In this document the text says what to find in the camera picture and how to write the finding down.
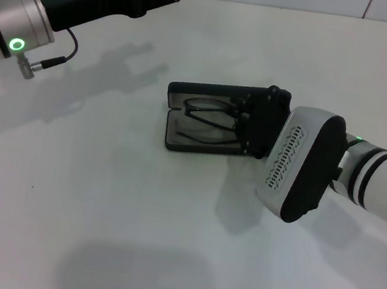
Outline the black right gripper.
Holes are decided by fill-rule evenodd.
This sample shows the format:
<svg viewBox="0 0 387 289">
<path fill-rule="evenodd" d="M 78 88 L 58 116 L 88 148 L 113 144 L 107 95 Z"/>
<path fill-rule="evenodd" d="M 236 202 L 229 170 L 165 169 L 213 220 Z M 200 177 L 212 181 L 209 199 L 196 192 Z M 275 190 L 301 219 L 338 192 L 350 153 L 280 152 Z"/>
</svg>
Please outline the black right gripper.
<svg viewBox="0 0 387 289">
<path fill-rule="evenodd" d="M 240 148 L 261 159 L 270 153 L 286 123 L 291 94 L 271 85 L 256 95 L 233 98 L 233 114 L 239 117 L 233 125 Z"/>
</svg>

